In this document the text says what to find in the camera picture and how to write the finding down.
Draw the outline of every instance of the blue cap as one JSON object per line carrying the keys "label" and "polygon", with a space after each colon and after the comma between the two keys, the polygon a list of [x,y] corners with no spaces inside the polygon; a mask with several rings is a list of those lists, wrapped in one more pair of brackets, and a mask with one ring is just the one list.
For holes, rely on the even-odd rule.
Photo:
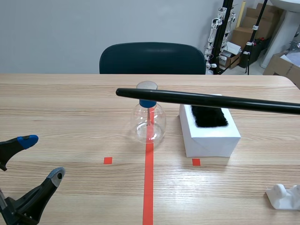
{"label": "blue cap", "polygon": [[[152,81],[143,81],[143,82],[140,82],[136,88],[137,89],[157,90],[158,85]],[[148,101],[148,100],[140,99],[140,105],[141,105],[141,107],[144,107],[144,108],[152,108],[156,105],[156,101]]]}
{"label": "blue cap", "polygon": [[156,105],[155,101],[140,100],[140,105],[144,108],[152,108]]}
{"label": "blue cap", "polygon": [[29,135],[25,137],[17,137],[17,140],[24,149],[28,149],[38,142],[38,136]]}

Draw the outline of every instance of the red tape line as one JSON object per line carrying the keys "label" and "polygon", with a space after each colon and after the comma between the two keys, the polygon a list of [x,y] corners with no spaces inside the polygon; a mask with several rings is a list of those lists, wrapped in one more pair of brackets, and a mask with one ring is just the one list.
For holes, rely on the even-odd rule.
{"label": "red tape line", "polygon": [[154,179],[154,111],[150,112],[150,125],[147,126],[145,154],[145,183],[142,225],[153,225],[153,179]]}

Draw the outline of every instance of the white sink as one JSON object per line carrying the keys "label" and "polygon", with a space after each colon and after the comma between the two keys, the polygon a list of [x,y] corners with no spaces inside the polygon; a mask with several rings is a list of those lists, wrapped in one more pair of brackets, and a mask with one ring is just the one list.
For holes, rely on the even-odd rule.
{"label": "white sink", "polygon": [[300,13],[300,0],[271,0],[272,4],[286,11]]}
{"label": "white sink", "polygon": [[271,0],[274,6],[286,10],[285,19],[261,63],[266,68],[274,54],[286,50],[300,26],[300,0]]}

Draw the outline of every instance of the red square marker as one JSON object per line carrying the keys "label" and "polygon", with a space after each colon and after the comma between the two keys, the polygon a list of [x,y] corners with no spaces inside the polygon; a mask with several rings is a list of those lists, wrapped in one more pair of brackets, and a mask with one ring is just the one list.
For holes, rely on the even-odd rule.
{"label": "red square marker", "polygon": [[193,166],[201,166],[200,159],[193,158],[192,161],[193,161]]}
{"label": "red square marker", "polygon": [[112,164],[113,158],[112,157],[105,157],[103,164]]}

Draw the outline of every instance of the black tripod stand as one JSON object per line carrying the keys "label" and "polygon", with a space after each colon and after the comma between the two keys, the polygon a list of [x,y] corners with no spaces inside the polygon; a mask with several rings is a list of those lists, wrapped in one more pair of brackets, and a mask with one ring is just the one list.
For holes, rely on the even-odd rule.
{"label": "black tripod stand", "polygon": [[[234,64],[242,55],[245,54],[245,55],[248,55],[248,58],[247,58],[247,74],[249,75],[250,56],[251,56],[251,52],[253,50],[254,38],[255,38],[256,32],[258,30],[259,23],[260,23],[260,21],[262,19],[263,12],[264,12],[264,10],[266,8],[267,2],[268,2],[268,0],[265,0],[264,3],[263,3],[263,6],[262,6],[261,12],[260,12],[260,14],[258,16],[256,25],[253,26],[253,33],[252,33],[251,39],[249,40],[249,42],[247,42],[247,45],[243,49],[241,55],[235,61],[233,61],[226,69],[222,70],[222,69],[220,69],[220,66],[219,66],[219,55],[221,53],[220,47],[221,47],[221,44],[223,42],[223,36],[225,34],[225,29],[226,29],[226,26],[227,26],[227,23],[228,23],[229,14],[230,14],[230,10],[227,10],[225,21],[222,24],[222,26],[220,26],[220,31],[218,30],[219,36],[218,36],[218,34],[216,34],[216,41],[214,43],[213,58],[211,59],[211,61],[217,65],[217,68],[213,69],[214,74],[216,74],[216,75],[223,74],[229,67],[231,67],[232,64]],[[226,4],[226,6],[224,6],[224,7],[228,7],[227,9],[229,9],[229,8],[231,9],[232,8],[232,3],[233,3],[232,0],[225,0],[224,1],[224,5]]]}

